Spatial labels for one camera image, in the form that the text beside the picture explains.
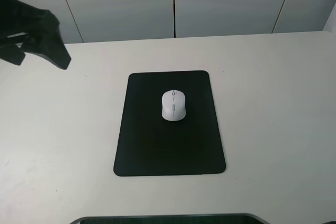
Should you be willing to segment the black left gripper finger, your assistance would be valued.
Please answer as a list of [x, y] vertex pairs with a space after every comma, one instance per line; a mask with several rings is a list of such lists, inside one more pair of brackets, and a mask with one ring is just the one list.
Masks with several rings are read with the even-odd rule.
[[11, 64], [20, 66], [25, 59], [25, 53], [17, 44], [1, 44], [0, 58]]
[[68, 69], [71, 57], [59, 36], [34, 38], [25, 41], [25, 52], [37, 55], [59, 69]]

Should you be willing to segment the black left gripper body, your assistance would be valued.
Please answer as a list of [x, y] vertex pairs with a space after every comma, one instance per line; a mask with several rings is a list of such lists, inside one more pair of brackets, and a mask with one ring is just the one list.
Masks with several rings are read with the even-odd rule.
[[17, 44], [25, 52], [30, 37], [60, 36], [59, 21], [51, 11], [19, 0], [1, 0], [1, 44]]

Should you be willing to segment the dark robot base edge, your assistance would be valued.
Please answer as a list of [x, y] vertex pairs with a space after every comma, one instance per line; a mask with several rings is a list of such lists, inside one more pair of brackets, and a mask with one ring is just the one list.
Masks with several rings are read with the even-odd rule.
[[73, 223], [266, 223], [251, 214], [81, 217]]

